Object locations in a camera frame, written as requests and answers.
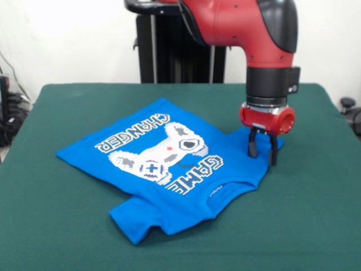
game controller graphic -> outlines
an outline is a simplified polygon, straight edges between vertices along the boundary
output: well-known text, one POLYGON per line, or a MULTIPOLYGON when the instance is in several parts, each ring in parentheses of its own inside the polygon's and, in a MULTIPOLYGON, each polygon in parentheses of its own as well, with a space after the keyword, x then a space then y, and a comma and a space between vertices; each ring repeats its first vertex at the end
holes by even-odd
POLYGON ((164 126, 168 136, 154 147, 140 154, 114 151, 109 154, 109 160, 122 171, 166 185, 172 175, 169 168, 181 161, 187 154, 204 157, 208 147, 203 138, 180 123, 167 123, 164 126))

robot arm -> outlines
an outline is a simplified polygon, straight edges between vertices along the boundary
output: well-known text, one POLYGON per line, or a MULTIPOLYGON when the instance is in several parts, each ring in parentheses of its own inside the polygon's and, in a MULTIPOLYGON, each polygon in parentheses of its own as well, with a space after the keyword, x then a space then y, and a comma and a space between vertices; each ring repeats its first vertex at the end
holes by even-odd
POLYGON ((268 133, 276 164, 276 136, 288 133, 296 114, 287 105, 298 91, 300 68, 292 67, 298 37, 293 0, 179 0, 186 25, 199 44, 240 46, 247 59, 246 102, 240 118, 251 128, 249 155, 256 157, 257 132, 268 133))

black cable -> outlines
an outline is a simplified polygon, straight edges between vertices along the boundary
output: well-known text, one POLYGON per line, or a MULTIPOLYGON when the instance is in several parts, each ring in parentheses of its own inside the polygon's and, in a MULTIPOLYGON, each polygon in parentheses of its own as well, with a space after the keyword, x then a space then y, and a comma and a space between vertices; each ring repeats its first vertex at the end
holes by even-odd
POLYGON ((12 74, 14 75, 14 79, 15 79, 17 85, 19 86, 20 90, 24 93, 24 95, 25 95, 29 100, 31 100, 30 97, 29 97, 29 95, 28 95, 28 93, 27 93, 27 92, 24 90, 24 88, 20 85, 19 80, 17 79, 17 76, 16 76, 16 72, 15 72, 14 67, 9 63, 9 61, 7 61, 7 59, 6 59, 5 56, 2 54, 1 51, 0 51, 0 56, 1 56, 1 58, 4 60, 4 62, 11 68, 12 74))

green tablecloth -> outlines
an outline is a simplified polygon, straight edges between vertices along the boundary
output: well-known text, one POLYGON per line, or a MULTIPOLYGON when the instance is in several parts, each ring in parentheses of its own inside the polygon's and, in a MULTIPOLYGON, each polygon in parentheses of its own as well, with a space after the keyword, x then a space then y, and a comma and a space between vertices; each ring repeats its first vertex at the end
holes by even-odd
POLYGON ((129 198, 57 150, 159 97, 228 133, 244 85, 48 85, 0 168, 0 270, 361 270, 361 144, 303 84, 278 166, 216 220, 133 246, 108 216, 129 198))

folded t-shirt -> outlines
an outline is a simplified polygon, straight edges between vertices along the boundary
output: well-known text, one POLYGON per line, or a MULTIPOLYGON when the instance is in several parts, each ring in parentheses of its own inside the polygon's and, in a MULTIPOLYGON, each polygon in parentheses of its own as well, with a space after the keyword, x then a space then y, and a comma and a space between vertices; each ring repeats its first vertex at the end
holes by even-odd
POLYGON ((257 189, 270 144, 257 135, 259 156, 250 158, 248 134, 244 128, 227 136, 160 99, 57 156, 136 196, 111 216, 137 244, 151 226, 175 234, 215 218, 237 196, 257 189))

